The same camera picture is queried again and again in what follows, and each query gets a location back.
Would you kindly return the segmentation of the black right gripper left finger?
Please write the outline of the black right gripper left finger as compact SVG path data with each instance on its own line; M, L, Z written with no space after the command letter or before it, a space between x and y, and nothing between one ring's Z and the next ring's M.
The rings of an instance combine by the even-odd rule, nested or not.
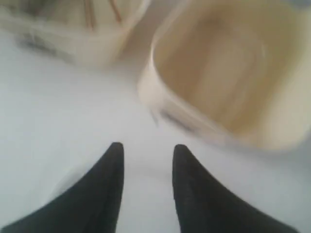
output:
M124 185L124 148L112 143L96 164L51 202L3 233L114 233Z

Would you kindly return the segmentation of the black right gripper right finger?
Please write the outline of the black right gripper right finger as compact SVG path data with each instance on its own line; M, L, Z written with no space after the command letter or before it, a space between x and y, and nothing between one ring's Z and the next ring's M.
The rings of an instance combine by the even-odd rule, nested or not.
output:
M182 233L295 233L243 201L197 160L187 146L173 151L172 185Z

